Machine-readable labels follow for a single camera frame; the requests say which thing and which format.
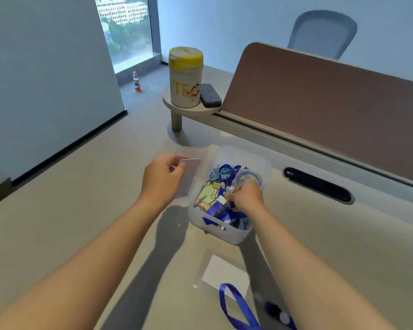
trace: white desk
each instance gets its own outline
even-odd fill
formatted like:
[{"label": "white desk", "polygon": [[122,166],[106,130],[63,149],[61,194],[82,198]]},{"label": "white desk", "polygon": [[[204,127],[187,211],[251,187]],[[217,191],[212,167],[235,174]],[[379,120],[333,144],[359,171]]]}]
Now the white desk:
[{"label": "white desk", "polygon": [[[231,79],[211,68],[204,77],[219,94]],[[0,311],[127,209],[139,195],[146,164],[178,143],[228,144],[269,159],[274,167],[265,191],[270,210],[390,321],[413,330],[413,204],[190,119],[176,136],[161,96],[0,203]],[[355,204],[287,182],[281,174],[286,165],[348,188]],[[254,236],[233,246],[187,220],[185,208],[171,207],[155,222],[97,329],[106,320],[104,329],[232,329],[218,291],[194,288],[211,253],[246,268],[253,291],[284,304]],[[258,317],[266,329],[282,329],[259,306]]]}]

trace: plastic storage basket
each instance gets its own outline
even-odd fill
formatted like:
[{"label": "plastic storage basket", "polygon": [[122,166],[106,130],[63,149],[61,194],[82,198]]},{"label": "plastic storage basket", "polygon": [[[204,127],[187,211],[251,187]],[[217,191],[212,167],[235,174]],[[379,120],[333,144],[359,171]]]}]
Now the plastic storage basket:
[{"label": "plastic storage basket", "polygon": [[[269,180],[272,172],[272,167],[270,162],[262,157],[258,157],[254,154],[248,153],[244,150],[232,146],[224,146],[220,148],[212,161],[209,161],[208,163],[206,163],[206,166],[202,166],[202,169],[200,169],[199,176],[198,178],[196,178],[196,182],[192,188],[189,199],[188,217],[190,219],[190,222],[194,226],[197,226],[230,244],[236,245],[241,243],[247,237],[247,235],[253,229],[252,226],[246,231],[239,230],[194,207],[198,195],[202,191],[205,182],[209,179],[210,173],[214,170],[214,168],[217,167],[217,165],[224,164],[229,164],[231,166],[241,165],[242,167],[248,167],[251,170],[257,172],[263,180],[263,184],[261,185],[262,189],[264,188],[265,182]],[[207,218],[224,227],[225,229],[222,230],[221,228],[212,224],[207,225],[204,222],[203,218]]]}]

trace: plastic bottle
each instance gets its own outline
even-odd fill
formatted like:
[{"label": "plastic bottle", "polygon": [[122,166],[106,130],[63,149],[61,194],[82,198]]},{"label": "plastic bottle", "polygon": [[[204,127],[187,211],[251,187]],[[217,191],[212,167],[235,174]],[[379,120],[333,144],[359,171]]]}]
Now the plastic bottle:
[{"label": "plastic bottle", "polygon": [[141,92],[141,85],[139,84],[139,77],[138,74],[136,74],[136,72],[133,72],[133,82],[135,84],[135,90],[136,92]]}]

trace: hand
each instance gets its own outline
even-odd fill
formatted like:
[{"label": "hand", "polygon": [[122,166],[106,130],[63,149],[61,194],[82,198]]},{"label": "hand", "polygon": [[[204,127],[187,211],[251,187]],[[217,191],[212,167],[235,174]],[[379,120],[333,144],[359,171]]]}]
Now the hand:
[{"label": "hand", "polygon": [[233,201],[236,209],[247,215],[250,215],[252,210],[257,210],[264,207],[263,192],[252,182],[244,183],[236,188],[233,193],[226,193],[225,198],[228,201]]},{"label": "hand", "polygon": [[139,199],[145,199],[161,210],[168,206],[177,194],[185,164],[179,164],[183,157],[175,154],[160,154],[145,167],[142,190]]}]

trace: forearm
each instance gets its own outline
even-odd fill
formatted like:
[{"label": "forearm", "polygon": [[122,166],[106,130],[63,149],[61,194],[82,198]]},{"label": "forearm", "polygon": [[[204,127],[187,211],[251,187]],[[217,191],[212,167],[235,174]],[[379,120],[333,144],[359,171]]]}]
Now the forearm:
[{"label": "forearm", "polygon": [[299,329],[395,329],[264,206],[249,217]]},{"label": "forearm", "polygon": [[138,200],[0,315],[0,329],[93,329],[161,210]]}]

